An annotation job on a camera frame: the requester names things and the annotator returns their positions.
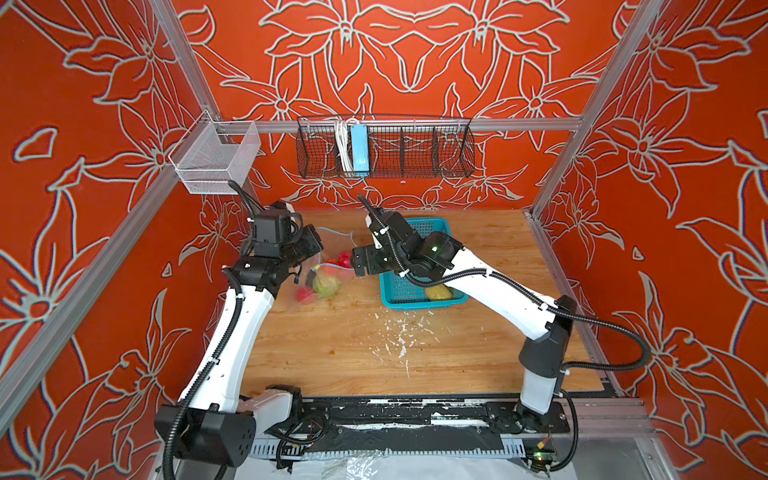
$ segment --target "wooden table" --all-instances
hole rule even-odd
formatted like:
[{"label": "wooden table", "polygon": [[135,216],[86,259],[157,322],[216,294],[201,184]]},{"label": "wooden table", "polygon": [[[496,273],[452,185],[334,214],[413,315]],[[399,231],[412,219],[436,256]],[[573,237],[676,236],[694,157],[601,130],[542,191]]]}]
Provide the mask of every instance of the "wooden table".
[{"label": "wooden table", "polygon": [[[362,211],[304,213],[305,223],[353,231],[371,243]],[[519,210],[408,212],[444,217],[452,234],[486,263],[533,290],[559,293]],[[307,396],[519,392],[525,336],[472,298],[443,310],[396,312],[382,305],[379,278],[346,283],[331,299],[289,305],[279,295],[259,332],[242,393],[272,383]],[[574,329],[566,360],[590,361]],[[596,372],[575,369],[566,390],[602,390]]]}]

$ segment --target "yellow fruit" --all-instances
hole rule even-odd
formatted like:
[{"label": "yellow fruit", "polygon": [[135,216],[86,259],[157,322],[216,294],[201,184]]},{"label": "yellow fruit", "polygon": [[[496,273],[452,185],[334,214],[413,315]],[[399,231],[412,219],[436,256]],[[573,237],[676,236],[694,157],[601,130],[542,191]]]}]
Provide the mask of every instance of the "yellow fruit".
[{"label": "yellow fruit", "polygon": [[424,289],[424,293],[433,302],[435,300],[453,300],[451,290],[445,285],[428,286]]}]

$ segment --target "green vegetable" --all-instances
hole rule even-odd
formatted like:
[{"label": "green vegetable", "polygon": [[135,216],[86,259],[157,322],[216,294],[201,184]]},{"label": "green vegetable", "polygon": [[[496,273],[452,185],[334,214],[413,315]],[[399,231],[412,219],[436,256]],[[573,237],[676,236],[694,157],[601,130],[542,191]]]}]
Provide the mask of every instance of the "green vegetable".
[{"label": "green vegetable", "polygon": [[341,280],[336,278],[335,275],[328,273],[324,268],[318,270],[315,278],[312,280],[312,290],[315,290],[315,293],[322,298],[335,295],[340,287]]}]

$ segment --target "teal plastic basket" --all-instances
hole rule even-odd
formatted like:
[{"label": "teal plastic basket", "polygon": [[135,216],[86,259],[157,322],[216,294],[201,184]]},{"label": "teal plastic basket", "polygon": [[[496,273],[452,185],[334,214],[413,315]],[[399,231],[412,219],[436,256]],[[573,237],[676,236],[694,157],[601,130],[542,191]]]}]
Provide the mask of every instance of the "teal plastic basket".
[{"label": "teal plastic basket", "polygon": [[[419,232],[422,238],[433,231],[451,234],[448,221],[440,217],[406,218],[414,230]],[[451,305],[459,305],[467,301],[466,293],[451,288],[453,300],[430,301],[424,294],[424,289],[410,283],[405,278],[395,275],[393,272],[379,275],[379,285],[382,291],[382,302],[392,310],[434,310],[448,308]]]}]

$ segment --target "wire mesh basket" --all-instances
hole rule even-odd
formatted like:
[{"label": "wire mesh basket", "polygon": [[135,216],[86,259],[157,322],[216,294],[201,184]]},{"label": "wire mesh basket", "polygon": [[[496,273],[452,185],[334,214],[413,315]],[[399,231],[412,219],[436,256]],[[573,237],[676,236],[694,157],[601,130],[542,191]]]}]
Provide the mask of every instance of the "wire mesh basket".
[{"label": "wire mesh basket", "polygon": [[[355,118],[368,128],[369,169],[344,170],[336,122]],[[304,178],[469,177],[475,171],[475,138],[469,118],[339,115],[300,117],[296,160]],[[352,141],[347,128],[347,153]]]},{"label": "wire mesh basket", "polygon": [[244,135],[237,137],[220,134],[223,123],[214,121],[204,111],[169,155],[191,194],[234,194],[227,182],[235,180],[242,185],[259,153],[261,138],[254,122],[250,122]]}]

